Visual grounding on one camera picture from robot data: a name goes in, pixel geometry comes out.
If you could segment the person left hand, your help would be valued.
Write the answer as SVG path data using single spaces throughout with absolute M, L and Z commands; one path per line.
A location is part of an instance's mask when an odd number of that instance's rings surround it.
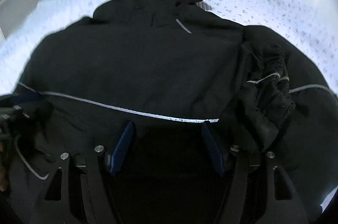
M 0 189 L 1 192 L 5 192 L 7 188 L 7 178 L 6 178 L 6 169 L 5 169 L 5 155 L 4 155 L 4 147 L 3 143 L 0 143 L 0 154 L 1 154 L 1 162 L 0 162 Z

